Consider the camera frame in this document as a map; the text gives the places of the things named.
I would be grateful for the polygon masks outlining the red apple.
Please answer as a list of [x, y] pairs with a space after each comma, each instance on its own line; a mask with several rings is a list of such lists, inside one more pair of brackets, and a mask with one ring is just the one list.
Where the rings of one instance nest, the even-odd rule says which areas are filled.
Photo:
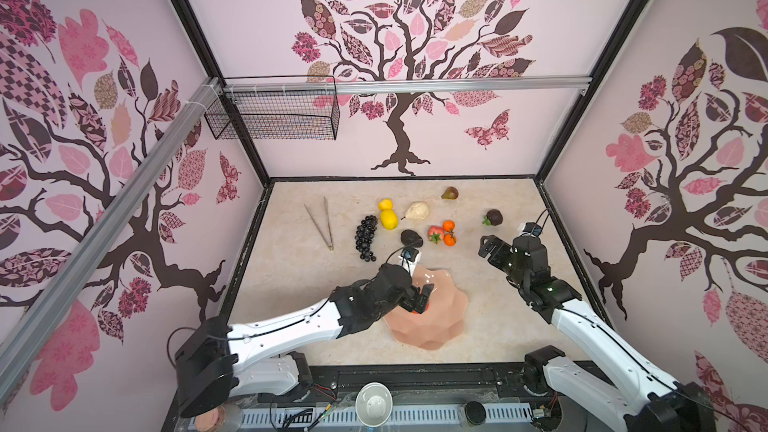
[[411, 314], [416, 314], [416, 315], [421, 315], [421, 314], [423, 314], [424, 312], [426, 312], [428, 309], [429, 309], [429, 306], [427, 305], [427, 306], [426, 306], [426, 307], [425, 307], [423, 310], [421, 310], [421, 311], [414, 309], [414, 310], [410, 311], [410, 313], [411, 313]]

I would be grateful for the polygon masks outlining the large yellow lemon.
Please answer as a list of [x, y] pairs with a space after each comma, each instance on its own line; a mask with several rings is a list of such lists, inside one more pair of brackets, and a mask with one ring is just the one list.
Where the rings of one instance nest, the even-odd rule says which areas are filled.
[[386, 230], [394, 230], [398, 227], [399, 218], [393, 209], [384, 209], [380, 212], [380, 222]]

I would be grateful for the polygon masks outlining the pink scalloped fruit bowl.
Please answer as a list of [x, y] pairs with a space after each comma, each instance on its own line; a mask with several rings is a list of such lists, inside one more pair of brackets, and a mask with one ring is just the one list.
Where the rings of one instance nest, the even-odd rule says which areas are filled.
[[396, 341], [427, 351], [438, 350], [463, 333], [468, 297], [446, 270], [418, 265], [413, 279], [418, 287], [434, 286], [426, 310], [417, 314], [396, 308], [384, 321]]

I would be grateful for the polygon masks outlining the silver metal tongs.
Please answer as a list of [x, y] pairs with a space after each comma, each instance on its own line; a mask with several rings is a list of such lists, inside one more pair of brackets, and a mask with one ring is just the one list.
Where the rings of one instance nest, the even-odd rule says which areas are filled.
[[304, 205], [305, 211], [310, 218], [312, 224], [314, 225], [316, 231], [319, 233], [320, 237], [323, 239], [326, 247], [329, 251], [333, 252], [335, 250], [335, 244], [334, 244], [334, 238], [333, 238], [333, 231], [330, 221], [330, 210], [329, 210], [329, 202], [326, 197], [323, 198], [323, 212], [325, 217], [325, 222], [323, 224], [320, 224], [318, 219], [315, 217], [315, 214], [312, 212], [310, 207], [308, 205]]

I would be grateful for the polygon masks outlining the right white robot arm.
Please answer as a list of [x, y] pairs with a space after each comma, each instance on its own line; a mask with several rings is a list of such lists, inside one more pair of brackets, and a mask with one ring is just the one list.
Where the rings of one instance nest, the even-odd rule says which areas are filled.
[[512, 243], [487, 235], [478, 254], [506, 275], [526, 305], [568, 337], [605, 374], [600, 379], [546, 346], [526, 355], [524, 387], [564, 395], [612, 431], [713, 431], [715, 409], [695, 384], [683, 384], [613, 331], [580, 293], [551, 273], [546, 247], [534, 235]]

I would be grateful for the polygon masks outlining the dark purple mangosteen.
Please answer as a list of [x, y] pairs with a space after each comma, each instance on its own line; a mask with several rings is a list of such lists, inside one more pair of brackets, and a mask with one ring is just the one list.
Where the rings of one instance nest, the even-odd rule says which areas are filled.
[[486, 212], [483, 218], [483, 224], [486, 226], [499, 226], [503, 223], [503, 214], [498, 209], [491, 209]]

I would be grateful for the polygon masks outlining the aluminium rail left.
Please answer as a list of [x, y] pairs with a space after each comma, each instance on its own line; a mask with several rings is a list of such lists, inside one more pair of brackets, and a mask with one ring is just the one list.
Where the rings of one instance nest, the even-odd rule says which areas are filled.
[[72, 251], [63, 270], [49, 282], [1, 344], [2, 400], [6, 400], [15, 390], [164, 167], [170, 164], [177, 149], [208, 107], [216, 102], [220, 91], [220, 80], [214, 77], [207, 78], [198, 87], [183, 105], [180, 117], [171, 123], [163, 138], [106, 208], [102, 218]]

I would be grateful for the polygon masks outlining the cream white pear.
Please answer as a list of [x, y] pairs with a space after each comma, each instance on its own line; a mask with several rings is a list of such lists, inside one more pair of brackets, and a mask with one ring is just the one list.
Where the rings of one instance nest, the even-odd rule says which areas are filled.
[[425, 220], [430, 214], [430, 207], [426, 202], [414, 202], [412, 203], [404, 213], [404, 220], [422, 221]]

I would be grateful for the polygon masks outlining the dark avocado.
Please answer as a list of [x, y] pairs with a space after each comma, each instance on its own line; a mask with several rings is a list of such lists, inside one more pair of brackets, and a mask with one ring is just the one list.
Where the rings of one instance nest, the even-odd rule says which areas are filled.
[[420, 248], [424, 245], [424, 240], [419, 233], [414, 230], [406, 229], [401, 232], [401, 243], [404, 247]]

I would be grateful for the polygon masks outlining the pink round lid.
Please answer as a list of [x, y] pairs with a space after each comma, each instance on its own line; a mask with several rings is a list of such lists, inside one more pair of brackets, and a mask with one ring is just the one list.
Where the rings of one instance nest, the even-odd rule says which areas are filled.
[[205, 412], [195, 418], [194, 427], [197, 432], [217, 432], [226, 421], [226, 411], [219, 407]]

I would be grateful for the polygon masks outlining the dark purple grape bunch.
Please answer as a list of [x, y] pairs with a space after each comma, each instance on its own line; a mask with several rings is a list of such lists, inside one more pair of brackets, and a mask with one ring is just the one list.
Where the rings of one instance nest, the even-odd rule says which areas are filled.
[[375, 262], [377, 260], [372, 250], [376, 229], [377, 218], [374, 215], [368, 215], [363, 218], [356, 228], [356, 251], [359, 254], [359, 258], [365, 262]]

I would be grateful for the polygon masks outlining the red strawberry fruit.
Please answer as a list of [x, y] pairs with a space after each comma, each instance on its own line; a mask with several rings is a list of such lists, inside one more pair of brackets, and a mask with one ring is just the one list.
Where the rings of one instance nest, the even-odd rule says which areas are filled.
[[427, 232], [427, 238], [430, 242], [438, 244], [444, 239], [445, 231], [442, 227], [432, 226]]

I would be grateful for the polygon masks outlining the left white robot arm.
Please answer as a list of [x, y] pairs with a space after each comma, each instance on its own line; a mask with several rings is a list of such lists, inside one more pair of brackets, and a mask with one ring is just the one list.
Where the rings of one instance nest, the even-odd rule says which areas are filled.
[[335, 288], [305, 309], [266, 321], [203, 322], [174, 355], [178, 414], [192, 418], [232, 396], [291, 393], [308, 379], [297, 349], [363, 332], [396, 308], [424, 313], [433, 285], [413, 283], [416, 265], [384, 263], [371, 279]]

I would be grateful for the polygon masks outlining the aluminium rail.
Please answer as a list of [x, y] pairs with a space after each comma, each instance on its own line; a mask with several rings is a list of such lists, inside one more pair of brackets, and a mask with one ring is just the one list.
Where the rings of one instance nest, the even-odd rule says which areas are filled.
[[586, 90], [592, 78], [589, 76], [534, 76], [513, 78], [468, 78], [438, 80], [402, 80], [402, 81], [352, 81], [340, 82], [334, 78], [330, 82], [256, 82], [232, 83], [224, 87], [230, 93], [267, 93], [267, 92], [311, 92], [338, 95], [379, 94], [379, 93], [416, 93], [416, 92], [463, 92], [463, 91], [502, 91], [502, 90], [537, 90], [537, 89], [578, 89]]
[[163, 138], [106, 208], [102, 218], [72, 251], [63, 270], [49, 282], [1, 344], [2, 400], [6, 400], [15, 390], [164, 167], [170, 164], [177, 149], [208, 107], [216, 102], [220, 91], [220, 80], [214, 77], [207, 78], [198, 87], [183, 105], [180, 117], [171, 123]]

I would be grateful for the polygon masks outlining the white cup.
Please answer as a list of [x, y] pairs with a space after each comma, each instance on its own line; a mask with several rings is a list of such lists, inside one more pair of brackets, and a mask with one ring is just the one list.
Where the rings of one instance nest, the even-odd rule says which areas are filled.
[[358, 420], [366, 427], [378, 428], [384, 425], [393, 411], [390, 390], [382, 383], [371, 382], [362, 387], [355, 399]]

